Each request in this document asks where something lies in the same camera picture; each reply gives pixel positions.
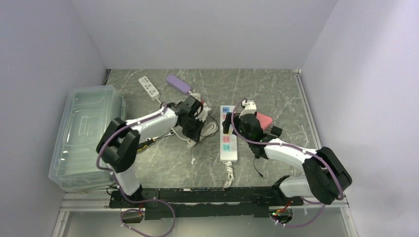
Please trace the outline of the white long power strip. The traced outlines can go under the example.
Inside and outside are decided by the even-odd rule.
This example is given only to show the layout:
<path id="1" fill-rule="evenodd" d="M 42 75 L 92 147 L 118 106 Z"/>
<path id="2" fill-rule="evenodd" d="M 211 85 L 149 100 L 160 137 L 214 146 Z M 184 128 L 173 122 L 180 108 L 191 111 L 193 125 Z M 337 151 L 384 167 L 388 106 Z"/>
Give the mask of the white long power strip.
<path id="1" fill-rule="evenodd" d="M 234 106 L 232 105 L 220 105 L 219 111 L 219 142 L 220 142 L 220 161 L 221 162 L 237 162 L 238 151 L 237 151 L 237 136 L 233 134 L 233 127 L 230 125 L 230 131 L 228 134 L 223 134 L 222 122 L 225 119 L 225 115 L 228 112 L 232 113 Z"/>

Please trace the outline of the pink triangular power strip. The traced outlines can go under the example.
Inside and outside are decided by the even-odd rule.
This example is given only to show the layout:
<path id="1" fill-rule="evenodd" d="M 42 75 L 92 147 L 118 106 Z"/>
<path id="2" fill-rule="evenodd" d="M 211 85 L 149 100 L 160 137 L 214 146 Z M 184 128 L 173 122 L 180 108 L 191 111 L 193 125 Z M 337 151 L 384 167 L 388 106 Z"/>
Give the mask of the pink triangular power strip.
<path id="1" fill-rule="evenodd" d="M 270 127 L 273 124 L 273 119 L 262 113 L 258 112 L 256 114 L 256 118 L 258 119 L 262 130 L 266 130 L 268 127 Z"/>

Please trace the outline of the black power adapter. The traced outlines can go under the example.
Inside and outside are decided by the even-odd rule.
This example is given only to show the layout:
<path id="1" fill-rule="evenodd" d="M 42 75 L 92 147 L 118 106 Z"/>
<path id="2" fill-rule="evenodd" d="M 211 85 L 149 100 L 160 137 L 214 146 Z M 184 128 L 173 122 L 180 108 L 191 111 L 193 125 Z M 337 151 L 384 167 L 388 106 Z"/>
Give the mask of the black power adapter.
<path id="1" fill-rule="evenodd" d="M 282 135 L 283 130 L 277 126 L 272 126 L 270 133 L 276 137 L 280 137 Z"/>

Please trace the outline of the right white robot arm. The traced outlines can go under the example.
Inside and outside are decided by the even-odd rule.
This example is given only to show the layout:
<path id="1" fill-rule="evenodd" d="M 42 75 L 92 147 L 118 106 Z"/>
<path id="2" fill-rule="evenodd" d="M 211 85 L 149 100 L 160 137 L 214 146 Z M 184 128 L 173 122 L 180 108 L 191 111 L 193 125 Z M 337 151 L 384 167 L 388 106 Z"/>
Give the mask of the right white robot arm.
<path id="1" fill-rule="evenodd" d="M 307 149 L 284 142 L 279 138 L 282 130 L 274 127 L 271 134 L 264 132 L 256 114 L 228 112 L 223 119 L 223 134 L 246 141 L 255 158 L 278 160 L 303 170 L 303 176 L 286 175 L 271 186 L 278 205 L 297 197 L 314 197 L 325 205 L 344 198 L 352 178 L 330 148 Z"/>

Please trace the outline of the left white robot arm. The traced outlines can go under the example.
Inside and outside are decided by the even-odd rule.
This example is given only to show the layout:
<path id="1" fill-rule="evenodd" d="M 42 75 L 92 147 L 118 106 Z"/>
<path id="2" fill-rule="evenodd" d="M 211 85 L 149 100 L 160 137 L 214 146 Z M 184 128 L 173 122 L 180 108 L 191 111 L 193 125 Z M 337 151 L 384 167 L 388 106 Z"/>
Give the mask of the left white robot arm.
<path id="1" fill-rule="evenodd" d="M 176 127 L 181 128 L 187 141 L 199 143 L 209 111 L 205 102 L 189 95 L 184 101 L 162 103 L 157 111 L 137 119 L 115 118 L 97 144 L 96 166 L 111 173 L 123 202 L 136 207 L 143 199 L 134 168 L 137 152 Z"/>

